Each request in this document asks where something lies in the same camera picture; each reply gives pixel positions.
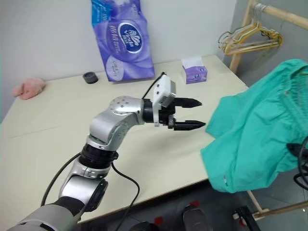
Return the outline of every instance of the green cloth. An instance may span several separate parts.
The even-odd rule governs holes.
[[[306,62],[288,60],[247,91],[220,100],[206,128],[216,139],[201,150],[214,189],[265,188],[296,168],[286,144],[308,135],[307,74]]]

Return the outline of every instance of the tissue box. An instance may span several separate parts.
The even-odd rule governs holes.
[[[207,69],[204,67],[201,57],[182,59],[186,84],[205,82]]]

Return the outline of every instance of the white wall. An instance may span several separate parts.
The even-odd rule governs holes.
[[[0,0],[1,119],[27,77],[44,80],[102,71],[90,0]],[[217,54],[236,0],[141,0],[154,63]]]

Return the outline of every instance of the wooden pole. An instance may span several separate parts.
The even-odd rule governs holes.
[[[285,213],[285,212],[293,211],[293,210],[296,210],[296,209],[299,209],[299,208],[306,208],[306,207],[308,207],[308,201],[304,201],[304,202],[294,204],[294,205],[289,205],[289,206],[286,206],[286,207],[283,207],[283,208],[273,209],[273,210],[270,210],[270,211],[264,212],[264,213],[258,213],[258,214],[255,214],[254,217],[260,218],[260,217]]]
[[[248,5],[247,5],[247,9],[246,9],[246,12],[245,12],[245,16],[244,16],[242,26],[248,25],[250,23],[252,16],[253,16],[252,6],[255,5],[256,2],[257,2],[257,0],[249,0],[248,1]],[[229,69],[235,74],[236,74],[236,71],[237,71],[237,67],[239,66],[239,63],[241,61],[241,57],[242,57],[242,54],[235,54],[232,57]]]
[[[248,190],[247,191],[250,199],[252,200],[252,202],[254,203],[255,207],[257,208],[259,213],[263,212],[263,209],[261,208],[260,204],[258,203],[257,199],[255,198],[255,196],[253,195],[252,191]]]
[[[296,14],[280,10],[278,8],[267,6],[263,10],[264,13],[279,18],[281,20],[287,21],[289,23],[293,23],[294,25],[300,26],[306,30],[308,30],[308,19],[298,16]]]

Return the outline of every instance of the black cable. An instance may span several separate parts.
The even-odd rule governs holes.
[[[74,155],[72,158],[70,158],[60,169],[59,171],[56,173],[56,175],[54,175],[54,177],[52,178],[51,182],[49,183],[45,193],[44,193],[44,196],[43,196],[43,199],[42,199],[42,202],[40,203],[40,206],[44,206],[45,203],[46,203],[46,199],[47,199],[47,196],[49,194],[49,191],[50,189],[52,188],[53,184],[55,183],[55,181],[57,180],[57,178],[59,177],[59,175],[63,172],[63,170],[73,161],[75,160],[78,156],[80,156],[80,153]]]
[[[143,95],[142,99],[144,99],[144,98],[146,97],[146,95],[149,93],[149,91],[150,91],[151,88],[154,86],[154,84],[155,84],[158,80],[160,80],[161,77],[162,77],[163,75],[165,75],[165,72],[162,72],[161,75],[150,85],[150,87],[148,88],[148,90],[147,90],[147,91],[145,92],[145,94]],[[128,212],[129,212],[129,210],[131,209],[131,207],[132,207],[133,204],[135,203],[135,200],[136,200],[137,197],[139,196],[139,193],[140,193],[140,186],[139,186],[139,184],[138,184],[133,178],[130,178],[130,177],[124,175],[123,173],[121,173],[119,170],[117,170],[113,162],[111,163],[111,166],[112,166],[112,169],[113,169],[118,175],[120,175],[120,176],[122,176],[122,177],[124,177],[124,178],[126,178],[126,179],[128,179],[128,180],[130,180],[130,181],[132,181],[132,182],[137,186],[137,189],[138,189],[135,198],[132,200],[132,202],[131,202],[130,205],[128,206],[128,208],[127,208],[127,210],[125,211],[125,213],[124,213],[124,215],[123,215],[123,217],[122,217],[120,223],[118,224],[118,226],[117,226],[116,229],[115,229],[115,231],[118,231],[119,228],[121,227],[121,225],[123,224],[123,222],[124,222],[124,220],[125,220],[125,218],[126,218]]]
[[[164,72],[162,72],[162,73],[160,74],[160,76],[150,85],[150,87],[148,88],[148,90],[147,90],[147,91],[145,92],[145,94],[143,95],[142,99],[144,99],[144,98],[146,97],[146,95],[149,93],[149,91],[150,91],[151,88],[154,86],[154,84],[155,84],[158,80],[160,80],[161,77],[162,77],[163,75],[165,75]]]
[[[116,229],[115,229],[115,231],[118,231],[119,228],[121,227],[122,223],[124,222],[124,220],[125,220],[125,218],[126,218],[128,212],[129,212],[130,208],[133,206],[133,204],[135,203],[135,200],[136,200],[137,197],[139,196],[139,193],[140,193],[140,186],[139,186],[139,184],[138,184],[134,179],[132,179],[132,178],[130,178],[130,177],[124,175],[124,174],[121,173],[119,170],[117,170],[116,167],[115,167],[115,165],[114,165],[114,163],[111,163],[111,166],[112,166],[112,169],[113,169],[117,174],[119,174],[120,176],[122,176],[122,177],[124,177],[124,178],[126,178],[126,179],[128,179],[128,180],[130,180],[130,181],[132,181],[132,182],[137,186],[137,189],[138,189],[135,198],[131,201],[131,203],[130,203],[130,205],[128,206],[128,208],[126,209],[126,211],[125,211],[125,213],[124,213],[124,215],[123,215],[123,217],[122,217],[120,223],[117,225],[117,227],[116,227]]]
[[[297,160],[298,166],[297,167],[298,167],[299,173],[296,174],[293,177],[293,180],[295,181],[295,183],[298,184],[300,187],[302,187],[305,190],[308,190],[308,179],[306,178],[308,176],[308,172],[304,172],[303,168],[305,168],[305,170],[307,170],[307,167],[305,165],[308,163],[308,159],[306,159],[305,161],[303,160],[303,153],[305,151],[307,143],[308,143],[308,136],[304,139],[304,142],[303,142],[302,147],[300,149],[300,152],[298,154],[298,160]],[[304,183],[307,186],[305,186],[304,184],[299,182],[298,178],[302,178],[302,180],[304,181]]]

